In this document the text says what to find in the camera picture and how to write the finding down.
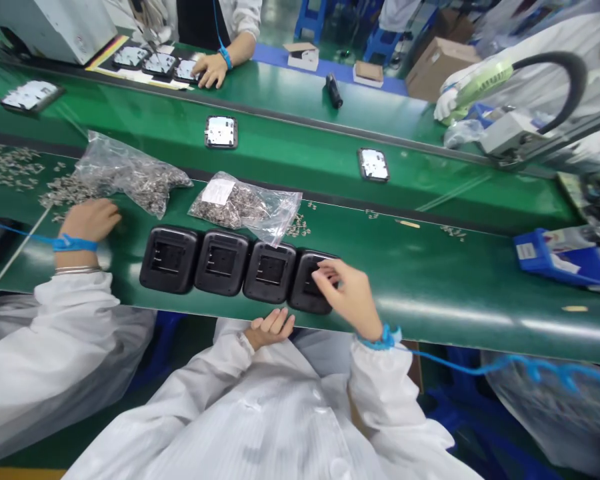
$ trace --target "metal bracelet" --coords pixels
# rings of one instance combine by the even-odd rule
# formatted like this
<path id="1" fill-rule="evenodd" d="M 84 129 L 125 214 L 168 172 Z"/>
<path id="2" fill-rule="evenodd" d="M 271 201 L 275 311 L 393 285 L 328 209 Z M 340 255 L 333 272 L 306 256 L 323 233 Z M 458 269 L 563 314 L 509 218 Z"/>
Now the metal bracelet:
<path id="1" fill-rule="evenodd" d="M 102 271 L 99 267 L 87 267 L 87 268 L 74 268 L 74 269 L 66 269 L 66 270 L 56 270 L 55 275 L 69 275 L 74 273 L 97 273 Z"/>
<path id="2" fill-rule="evenodd" d="M 63 270 L 76 270 L 76 269 L 85 269 L 85 268 L 96 268 L 99 269 L 100 267 L 96 267 L 94 265 L 77 265 L 76 267 L 56 267 L 56 271 L 63 271 Z"/>

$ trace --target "black hose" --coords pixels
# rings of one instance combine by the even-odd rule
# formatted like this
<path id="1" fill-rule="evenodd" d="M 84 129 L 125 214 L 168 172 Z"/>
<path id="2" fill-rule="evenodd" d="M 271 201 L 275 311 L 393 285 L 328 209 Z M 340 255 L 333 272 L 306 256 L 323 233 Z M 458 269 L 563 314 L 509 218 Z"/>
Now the black hose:
<path id="1" fill-rule="evenodd" d="M 560 65 L 567 71 L 569 76 L 569 94 L 567 100 L 562 106 L 560 113 L 556 115 L 556 118 L 551 120 L 544 127 L 538 129 L 538 133 L 544 134 L 548 131 L 553 130 L 566 119 L 578 108 L 582 96 L 585 94 L 587 88 L 587 66 L 578 55 L 571 52 L 548 52 L 540 53 L 529 58 L 522 59 L 515 62 L 513 70 L 520 70 L 521 68 L 528 67 L 530 65 L 536 65 L 538 63 L 555 63 Z"/>

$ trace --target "blue cable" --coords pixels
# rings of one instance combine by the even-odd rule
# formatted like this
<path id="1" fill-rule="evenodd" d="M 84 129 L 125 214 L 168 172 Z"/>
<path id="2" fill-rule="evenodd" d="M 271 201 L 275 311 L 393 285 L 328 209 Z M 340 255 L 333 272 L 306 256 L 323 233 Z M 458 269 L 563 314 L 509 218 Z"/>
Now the blue cable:
<path id="1" fill-rule="evenodd" d="M 581 373 L 600 382 L 600 372 L 598 370 L 594 370 L 586 365 L 580 365 L 578 363 L 566 363 L 564 365 L 556 366 L 546 360 L 532 359 L 529 357 L 524 357 L 522 355 L 509 354 L 505 355 L 504 357 L 501 357 L 498 361 L 494 363 L 490 363 L 489 365 L 484 365 L 480 368 L 471 369 L 462 365 L 456 365 L 455 363 L 436 357 L 435 355 L 432 355 L 430 353 L 409 350 L 407 348 L 398 347 L 395 345 L 393 346 L 393 348 L 411 352 L 414 355 L 427 358 L 434 362 L 440 363 L 441 365 L 444 365 L 448 368 L 458 370 L 462 373 L 466 373 L 467 375 L 472 375 L 474 377 L 479 377 L 490 372 L 501 370 L 508 366 L 508 364 L 510 363 L 518 362 L 526 366 L 527 373 L 534 382 L 540 383 L 542 381 L 540 368 L 543 368 L 556 374 L 563 386 L 573 393 L 580 393 L 580 390 L 578 390 L 577 385 L 571 377 L 574 373 Z"/>
<path id="2" fill-rule="evenodd" d="M 68 236 L 66 233 L 63 234 L 62 238 L 54 238 L 50 239 L 48 237 L 43 237 L 42 235 L 36 235 L 34 233 L 23 232 L 22 230 L 17 230 L 6 225 L 0 223 L 0 228 L 8 231 L 12 231 L 19 235 L 23 235 L 25 237 L 31 237 L 32 239 L 36 239 L 38 241 L 48 243 L 53 246 L 54 251 L 78 251 L 78 250 L 88 250 L 88 251 L 96 251 L 98 250 L 98 244 L 96 242 L 92 242 L 89 240 L 82 240 L 78 238 L 73 238 Z"/>
<path id="3" fill-rule="evenodd" d="M 218 41 L 220 42 L 220 55 L 222 55 L 222 58 L 225 59 L 225 62 L 227 62 L 227 66 L 229 68 L 229 70 L 231 70 L 233 68 L 233 65 L 231 64 L 231 57 L 229 56 L 229 52 L 227 51 L 227 49 L 225 48 L 225 44 L 222 43 L 222 38 L 220 38 L 220 27 L 218 27 L 218 14 L 215 12 L 215 2 L 216 0 L 211 0 L 213 2 L 213 18 L 215 19 L 215 32 L 218 34 Z"/>

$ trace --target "blue chair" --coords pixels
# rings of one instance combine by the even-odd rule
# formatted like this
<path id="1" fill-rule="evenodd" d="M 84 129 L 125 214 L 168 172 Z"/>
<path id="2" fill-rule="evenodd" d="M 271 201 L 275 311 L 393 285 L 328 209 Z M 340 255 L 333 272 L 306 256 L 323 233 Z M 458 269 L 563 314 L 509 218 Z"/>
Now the blue chair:
<path id="1" fill-rule="evenodd" d="M 402 32 L 390 32 L 382 30 L 379 24 L 376 24 L 374 30 L 367 39 L 367 48 L 365 49 L 365 55 L 363 60 L 369 62 L 374 53 L 384 55 L 385 60 L 383 65 L 386 67 L 390 60 L 395 46 L 398 44 Z"/>
<path id="2" fill-rule="evenodd" d="M 524 480 L 561 480 L 561 477 L 551 468 L 520 450 L 508 439 L 490 430 L 472 415 L 457 409 L 443 389 L 430 389 L 427 390 L 427 394 L 435 398 L 437 402 L 436 409 L 428 415 L 428 418 L 440 422 L 452 435 L 460 428 L 466 427 L 471 430 L 485 458 L 470 451 L 465 453 L 465 461 L 485 480 L 512 478 L 509 469 L 502 465 L 500 458 L 503 457 L 496 455 L 496 451 L 506 455 L 520 468 Z"/>
<path id="3" fill-rule="evenodd" d="M 155 379 L 166 379 L 172 371 L 169 354 L 173 346 L 175 330 L 184 313 L 160 310 L 155 318 L 153 338 L 145 351 L 138 370 L 131 380 L 127 392 L 144 387 Z"/>
<path id="4" fill-rule="evenodd" d="M 311 10 L 309 8 L 309 0 L 302 0 L 300 7 L 300 15 L 295 23 L 294 37 L 299 39 L 302 34 L 302 29 L 313 30 L 313 42 L 318 44 L 322 35 L 322 27 L 325 24 L 325 15 L 327 12 L 328 0 L 320 0 L 320 10 Z"/>

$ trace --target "plastic bag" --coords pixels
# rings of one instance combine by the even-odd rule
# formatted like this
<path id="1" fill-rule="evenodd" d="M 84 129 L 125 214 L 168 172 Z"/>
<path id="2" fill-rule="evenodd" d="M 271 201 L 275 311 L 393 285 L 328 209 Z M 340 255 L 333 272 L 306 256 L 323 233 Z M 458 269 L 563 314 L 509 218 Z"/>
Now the plastic bag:
<path id="1" fill-rule="evenodd" d="M 485 128 L 478 120 L 460 120 L 451 124 L 445 132 L 445 148 L 456 149 L 463 143 L 478 141 Z"/>
<path id="2" fill-rule="evenodd" d="M 483 351 L 482 364 L 498 362 L 502 355 Z M 544 360 L 555 365 L 567 363 Z M 524 365 L 515 363 L 488 373 L 487 380 L 552 464 L 600 478 L 600 382 L 574 372 L 572 378 L 579 390 L 574 393 L 548 369 L 541 369 L 541 375 L 542 381 L 536 383 Z"/>
<path id="3" fill-rule="evenodd" d="M 95 131 L 89 131 L 89 146 L 75 174 L 103 197 L 124 192 L 158 220 L 167 210 L 170 190 L 193 185 L 179 168 Z"/>
<path id="4" fill-rule="evenodd" d="M 272 247 L 280 245 L 302 202 L 302 193 L 268 190 L 218 172 L 191 204 L 189 215 L 226 227 L 246 227 Z"/>

